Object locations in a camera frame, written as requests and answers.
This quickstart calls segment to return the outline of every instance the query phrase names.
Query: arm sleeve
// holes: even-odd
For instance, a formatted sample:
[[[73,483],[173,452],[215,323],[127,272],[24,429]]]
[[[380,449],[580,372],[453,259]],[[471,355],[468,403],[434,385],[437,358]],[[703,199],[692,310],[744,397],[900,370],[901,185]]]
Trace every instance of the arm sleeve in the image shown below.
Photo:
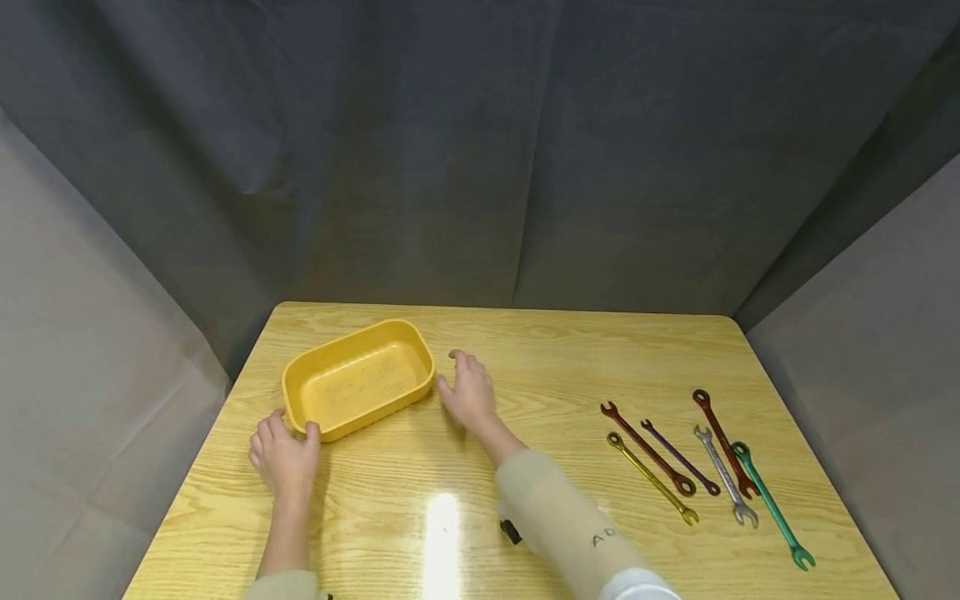
[[[317,591],[317,576],[310,571],[284,571],[253,582],[244,600],[333,600]]]
[[[496,472],[500,515],[580,600],[679,600],[596,504],[545,454],[523,450]]]

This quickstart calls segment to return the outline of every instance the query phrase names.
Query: forearm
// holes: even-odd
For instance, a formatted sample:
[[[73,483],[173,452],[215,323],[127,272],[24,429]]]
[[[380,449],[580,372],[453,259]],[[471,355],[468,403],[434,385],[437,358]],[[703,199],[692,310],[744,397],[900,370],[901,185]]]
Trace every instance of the forearm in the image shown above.
[[[291,570],[310,568],[307,548],[309,502],[274,503],[273,521],[263,550],[257,579]]]
[[[470,433],[490,457],[494,469],[499,468],[510,456],[527,449],[526,444],[496,415],[475,424],[470,428]]]
[[[677,598],[549,457],[520,450],[501,463],[496,473],[501,516],[564,577],[577,598]]]

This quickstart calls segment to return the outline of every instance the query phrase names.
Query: purple wrench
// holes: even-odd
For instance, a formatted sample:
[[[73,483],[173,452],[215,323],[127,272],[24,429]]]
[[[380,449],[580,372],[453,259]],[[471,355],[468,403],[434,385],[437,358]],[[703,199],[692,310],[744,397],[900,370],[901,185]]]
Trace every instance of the purple wrench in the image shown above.
[[[660,434],[659,431],[654,429],[654,424],[650,422],[649,419],[642,420],[640,422],[640,426],[646,429],[647,431],[649,431],[655,438],[660,440],[660,443],[663,444],[663,447],[670,450],[670,454],[673,454],[674,456],[676,456],[677,460],[684,464],[684,467],[687,467],[688,469],[690,469],[690,472],[693,473],[693,476],[699,479],[700,482],[704,484],[704,487],[707,488],[707,492],[710,495],[720,495],[720,486],[716,485],[715,483],[707,479],[702,472],[700,472],[699,470],[697,470],[696,467],[691,465],[690,461],[686,460],[686,458],[684,458],[683,454],[681,454],[677,448],[673,447],[673,445],[670,442],[668,442]]]

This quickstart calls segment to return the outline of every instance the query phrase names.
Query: combination wrench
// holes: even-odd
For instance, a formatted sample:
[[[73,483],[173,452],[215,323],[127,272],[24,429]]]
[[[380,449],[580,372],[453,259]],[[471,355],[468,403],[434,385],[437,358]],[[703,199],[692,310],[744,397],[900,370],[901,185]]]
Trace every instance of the combination wrench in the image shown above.
[[[627,460],[633,463],[634,467],[638,468],[639,471],[643,473],[643,476],[646,477],[650,483],[654,484],[654,487],[660,490],[660,493],[666,496],[667,500],[670,500],[670,504],[672,504],[673,507],[680,512],[680,516],[684,518],[684,522],[687,525],[692,527],[694,522],[700,522],[700,516],[697,515],[697,512],[687,507],[685,504],[683,504],[683,502],[680,501],[680,498],[673,495],[673,493],[663,485],[663,482],[657,478],[657,475],[655,475],[652,470],[648,469],[646,465],[641,463],[640,459],[638,459],[635,454],[630,451],[630,448],[623,443],[623,438],[621,438],[618,433],[614,431],[610,432],[607,435],[607,442],[617,450],[620,450],[620,452],[627,457]]]
[[[650,432],[650,435],[657,438],[657,440],[663,444],[667,450],[670,451],[670,454],[673,454],[678,461],[684,464],[684,467],[690,469],[690,472],[693,473],[693,476],[700,480],[700,483],[704,484],[704,487],[707,488],[707,492],[710,495],[720,495],[720,486],[716,485],[709,479],[707,479],[700,470],[690,464],[690,461],[686,460],[683,454],[680,453],[680,450],[673,447],[673,445],[664,438],[659,431],[654,429],[654,424],[650,422],[649,419],[642,420],[640,426]]]
[[[733,450],[730,448],[730,442],[727,441],[727,435],[723,432],[723,427],[720,426],[716,416],[713,414],[713,409],[710,408],[710,394],[703,390],[694,390],[693,401],[703,409],[704,414],[707,415],[707,420],[710,421],[710,427],[713,427],[713,433],[717,434],[720,447],[723,448],[724,454],[727,455],[727,460],[730,461],[730,466],[733,468],[733,472],[736,473],[736,484],[740,489],[740,493],[747,496],[747,498],[752,498],[750,490],[753,490],[756,495],[760,495],[760,489],[750,480],[750,477],[747,477],[747,473],[743,472],[743,467],[740,466],[740,462],[736,460],[736,455],[733,454]]]
[[[797,537],[793,535],[790,526],[786,524],[783,513],[780,512],[777,503],[774,502],[774,496],[771,495],[767,487],[763,485],[763,480],[760,479],[760,474],[756,472],[756,467],[754,467],[754,461],[750,458],[750,448],[743,442],[734,442],[733,451],[736,452],[737,458],[743,462],[744,468],[750,472],[750,476],[754,478],[754,481],[756,481],[756,484],[760,487],[760,496],[763,497],[767,508],[770,509],[770,514],[774,516],[774,521],[777,522],[780,532],[783,533],[787,544],[790,546],[790,554],[793,556],[793,562],[804,571],[808,570],[804,564],[804,559],[810,563],[810,566],[816,566],[817,562],[813,560],[813,555],[807,552],[797,541]]]
[[[648,443],[646,443],[646,440],[641,438],[640,434],[638,434],[636,430],[623,419],[623,417],[620,417],[620,413],[616,410],[616,404],[612,402],[607,403],[610,404],[610,408],[607,408],[601,403],[600,412],[615,420],[616,424],[620,425],[620,428],[626,431],[627,434],[634,439],[634,442],[643,448],[643,451],[646,452],[650,458],[654,459],[654,462],[663,469],[663,472],[665,472],[666,476],[670,478],[670,481],[673,482],[673,485],[676,486],[677,491],[680,492],[681,495],[693,495],[697,491],[697,487],[693,485],[693,482],[690,480],[690,478],[682,473],[677,472],[675,468],[670,467],[670,464],[664,461],[657,451]]]
[[[697,436],[697,438],[703,442],[704,448],[707,449],[707,454],[710,455],[710,460],[713,461],[713,465],[717,467],[717,472],[720,473],[720,479],[723,479],[723,485],[726,486],[727,492],[730,493],[730,498],[733,500],[733,518],[736,519],[736,522],[743,525],[743,517],[747,516],[750,518],[750,521],[753,522],[754,529],[756,529],[759,524],[759,518],[756,516],[754,509],[747,506],[747,503],[743,501],[740,490],[733,484],[727,467],[723,464],[723,460],[720,458],[720,455],[717,454],[717,449],[713,445],[713,434],[710,433],[709,429],[701,429],[700,425],[696,425],[693,428],[693,435]]]

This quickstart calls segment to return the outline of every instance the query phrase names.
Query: left hand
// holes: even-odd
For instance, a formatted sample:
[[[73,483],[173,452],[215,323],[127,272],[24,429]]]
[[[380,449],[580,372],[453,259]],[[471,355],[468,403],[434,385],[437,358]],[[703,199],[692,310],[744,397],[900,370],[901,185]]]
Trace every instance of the left hand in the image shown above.
[[[320,426],[309,421],[306,441],[300,442],[287,431],[282,415],[283,410],[277,409],[257,424],[250,436],[250,462],[276,503],[306,505],[320,460]]]

